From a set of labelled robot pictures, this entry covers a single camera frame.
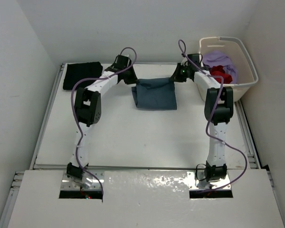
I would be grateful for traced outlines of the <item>blue shirt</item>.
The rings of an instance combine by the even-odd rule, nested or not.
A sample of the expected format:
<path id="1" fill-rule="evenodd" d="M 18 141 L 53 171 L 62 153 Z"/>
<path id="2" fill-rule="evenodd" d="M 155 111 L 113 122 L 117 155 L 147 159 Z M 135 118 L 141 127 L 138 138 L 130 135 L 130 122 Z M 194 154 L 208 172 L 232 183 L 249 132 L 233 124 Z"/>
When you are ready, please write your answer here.
<path id="1" fill-rule="evenodd" d="M 168 77 L 139 79 L 131 88 L 135 106 L 142 110 L 177 110 L 175 84 Z"/>

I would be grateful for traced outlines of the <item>lilac cloth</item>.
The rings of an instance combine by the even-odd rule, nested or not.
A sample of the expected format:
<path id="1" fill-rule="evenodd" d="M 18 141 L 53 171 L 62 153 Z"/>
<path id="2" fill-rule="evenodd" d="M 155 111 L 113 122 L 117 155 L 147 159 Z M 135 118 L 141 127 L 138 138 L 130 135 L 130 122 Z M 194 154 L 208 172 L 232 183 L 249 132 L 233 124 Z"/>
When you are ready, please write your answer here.
<path id="1" fill-rule="evenodd" d="M 225 72 L 232 76 L 231 84 L 236 84 L 238 82 L 238 71 L 235 67 L 235 64 L 225 53 L 217 50 L 206 53 L 203 56 L 202 63 L 205 68 L 209 69 L 209 71 L 214 66 L 222 65 Z"/>

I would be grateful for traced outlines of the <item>black t shirt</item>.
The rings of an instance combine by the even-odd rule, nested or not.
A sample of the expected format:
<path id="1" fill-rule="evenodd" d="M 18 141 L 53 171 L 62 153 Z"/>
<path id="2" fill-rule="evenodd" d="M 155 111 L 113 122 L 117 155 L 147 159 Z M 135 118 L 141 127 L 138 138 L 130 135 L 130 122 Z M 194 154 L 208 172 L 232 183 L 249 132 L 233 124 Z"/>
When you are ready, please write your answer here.
<path id="1" fill-rule="evenodd" d="M 87 62 L 67 65 L 63 89 L 71 91 L 74 85 L 85 78 L 99 78 L 102 75 L 103 66 L 100 62 Z"/>

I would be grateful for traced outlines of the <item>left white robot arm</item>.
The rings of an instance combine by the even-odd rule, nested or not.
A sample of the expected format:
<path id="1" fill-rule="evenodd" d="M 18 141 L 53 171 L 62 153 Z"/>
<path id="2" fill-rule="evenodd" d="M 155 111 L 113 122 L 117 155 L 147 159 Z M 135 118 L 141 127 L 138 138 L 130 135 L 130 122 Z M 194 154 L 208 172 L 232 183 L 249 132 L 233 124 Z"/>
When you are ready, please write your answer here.
<path id="1" fill-rule="evenodd" d="M 131 59 L 119 54 L 113 64 L 106 68 L 99 78 L 87 78 L 75 84 L 77 86 L 85 81 L 93 81 L 92 84 L 72 90 L 71 93 L 72 112 L 78 131 L 75 149 L 67 165 L 67 176 L 79 181 L 84 179 L 89 164 L 86 141 L 93 125 L 100 120 L 102 114 L 101 98 L 110 88 L 122 80 L 130 85 L 137 81 L 137 77 Z"/>

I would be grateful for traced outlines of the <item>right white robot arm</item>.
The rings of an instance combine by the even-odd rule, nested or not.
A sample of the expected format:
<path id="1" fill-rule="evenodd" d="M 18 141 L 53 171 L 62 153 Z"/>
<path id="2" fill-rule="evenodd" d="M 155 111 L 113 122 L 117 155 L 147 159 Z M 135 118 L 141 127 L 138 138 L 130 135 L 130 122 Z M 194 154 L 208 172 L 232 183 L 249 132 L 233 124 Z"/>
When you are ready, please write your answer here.
<path id="1" fill-rule="evenodd" d="M 206 134 L 209 136 L 209 153 L 206 159 L 204 177 L 201 181 L 219 181 L 227 175 L 225 159 L 225 138 L 228 123 L 233 116 L 233 89 L 224 87 L 221 72 L 212 75 L 201 68 L 202 54 L 182 55 L 187 59 L 178 63 L 170 80 L 186 82 L 191 79 L 200 88 L 206 89 L 204 115 L 208 121 Z"/>

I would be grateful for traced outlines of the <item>red shirt in basket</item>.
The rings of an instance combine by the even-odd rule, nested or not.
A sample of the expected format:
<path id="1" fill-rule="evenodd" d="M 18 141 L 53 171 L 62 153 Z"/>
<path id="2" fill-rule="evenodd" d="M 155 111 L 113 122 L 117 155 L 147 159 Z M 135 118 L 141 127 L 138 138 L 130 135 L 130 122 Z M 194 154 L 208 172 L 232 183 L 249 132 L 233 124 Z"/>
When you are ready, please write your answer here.
<path id="1" fill-rule="evenodd" d="M 232 76 L 225 72 L 222 65 L 212 67 L 209 72 L 219 83 L 223 81 L 224 84 L 230 84 L 232 82 Z"/>

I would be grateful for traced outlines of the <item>cream laundry basket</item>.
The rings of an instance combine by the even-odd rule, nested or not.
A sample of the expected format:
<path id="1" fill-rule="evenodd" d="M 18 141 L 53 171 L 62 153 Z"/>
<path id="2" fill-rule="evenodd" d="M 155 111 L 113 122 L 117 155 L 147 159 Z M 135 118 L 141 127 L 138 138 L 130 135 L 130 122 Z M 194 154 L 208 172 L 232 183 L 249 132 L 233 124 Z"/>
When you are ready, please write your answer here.
<path id="1" fill-rule="evenodd" d="M 224 73 L 224 85 L 233 87 L 237 102 L 259 78 L 243 42 L 233 37 L 208 37 L 199 42 L 201 66 Z"/>

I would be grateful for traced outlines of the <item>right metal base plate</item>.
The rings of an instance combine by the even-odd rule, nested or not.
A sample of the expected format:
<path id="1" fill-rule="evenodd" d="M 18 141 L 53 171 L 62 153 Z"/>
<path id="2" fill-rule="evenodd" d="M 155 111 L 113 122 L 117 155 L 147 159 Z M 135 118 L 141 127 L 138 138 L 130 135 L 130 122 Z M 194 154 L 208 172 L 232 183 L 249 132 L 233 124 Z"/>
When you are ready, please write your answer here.
<path id="1" fill-rule="evenodd" d="M 226 177 L 219 180 L 198 180 L 194 171 L 187 172 L 187 185 L 189 190 L 231 190 L 230 178 L 227 174 Z"/>

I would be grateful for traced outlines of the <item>metal base plate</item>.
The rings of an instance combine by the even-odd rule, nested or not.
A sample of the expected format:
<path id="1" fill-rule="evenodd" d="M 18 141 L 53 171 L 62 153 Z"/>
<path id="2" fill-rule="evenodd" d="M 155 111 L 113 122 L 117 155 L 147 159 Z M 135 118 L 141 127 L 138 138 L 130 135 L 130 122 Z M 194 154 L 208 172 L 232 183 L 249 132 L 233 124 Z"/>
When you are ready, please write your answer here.
<path id="1" fill-rule="evenodd" d="M 101 190 L 101 184 L 103 184 L 104 179 L 100 179 L 98 181 L 94 177 L 84 176 L 82 180 L 64 175 L 61 181 L 61 190 Z"/>
<path id="2" fill-rule="evenodd" d="M 198 180 L 194 171 L 187 172 L 187 185 L 189 190 L 231 190 L 230 178 L 227 174 L 226 177 L 219 180 Z"/>

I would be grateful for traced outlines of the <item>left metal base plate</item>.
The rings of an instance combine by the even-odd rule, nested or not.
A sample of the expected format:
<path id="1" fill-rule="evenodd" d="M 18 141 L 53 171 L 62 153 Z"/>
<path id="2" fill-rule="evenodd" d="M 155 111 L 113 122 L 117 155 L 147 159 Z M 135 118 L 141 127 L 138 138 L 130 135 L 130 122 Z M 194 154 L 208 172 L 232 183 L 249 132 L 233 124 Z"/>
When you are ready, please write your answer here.
<path id="1" fill-rule="evenodd" d="M 98 181 L 94 177 L 84 176 L 82 180 L 64 175 L 61 181 L 61 190 L 101 190 L 101 184 L 103 184 L 104 179 L 100 179 Z"/>

